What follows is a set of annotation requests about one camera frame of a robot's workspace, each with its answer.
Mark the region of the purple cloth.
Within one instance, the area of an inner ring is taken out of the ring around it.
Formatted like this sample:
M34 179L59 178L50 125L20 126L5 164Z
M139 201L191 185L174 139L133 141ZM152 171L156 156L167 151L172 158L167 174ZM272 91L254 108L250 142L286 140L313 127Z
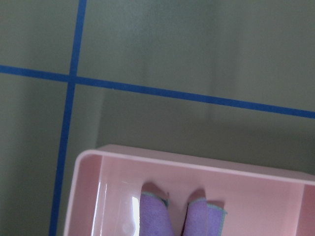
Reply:
M168 201L150 192L142 192L139 204L141 236L173 236ZM220 236L227 212L205 198L188 203L182 235Z

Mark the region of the pink plastic bin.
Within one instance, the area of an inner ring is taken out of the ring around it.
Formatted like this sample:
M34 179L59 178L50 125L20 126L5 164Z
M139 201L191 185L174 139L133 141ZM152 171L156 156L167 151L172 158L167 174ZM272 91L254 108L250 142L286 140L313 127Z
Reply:
M78 155L64 235L136 236L142 186L168 196L175 235L182 232L189 198L222 207L224 236L312 236L315 177L135 147L107 145Z

